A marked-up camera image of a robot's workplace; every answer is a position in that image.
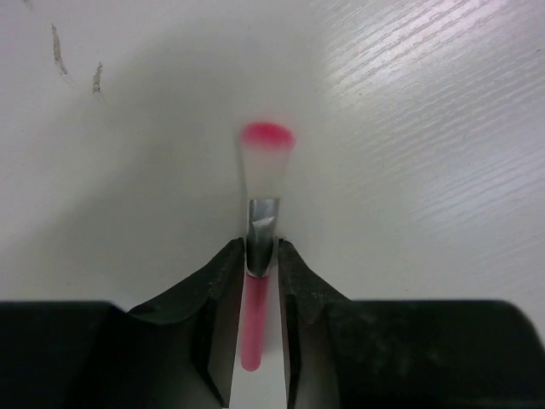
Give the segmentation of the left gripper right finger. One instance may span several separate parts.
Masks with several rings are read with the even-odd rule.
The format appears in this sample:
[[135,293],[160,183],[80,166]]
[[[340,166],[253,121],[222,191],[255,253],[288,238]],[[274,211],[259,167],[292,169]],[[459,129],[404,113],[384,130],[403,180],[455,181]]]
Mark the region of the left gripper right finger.
[[499,300],[352,300],[278,244],[290,408],[541,408],[544,347]]

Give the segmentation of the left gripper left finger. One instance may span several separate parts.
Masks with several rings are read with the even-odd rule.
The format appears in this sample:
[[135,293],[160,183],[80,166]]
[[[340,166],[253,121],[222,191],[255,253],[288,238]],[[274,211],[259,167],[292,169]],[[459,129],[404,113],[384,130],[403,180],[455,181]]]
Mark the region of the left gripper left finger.
[[3,302],[4,408],[225,408],[244,242],[131,310],[109,302]]

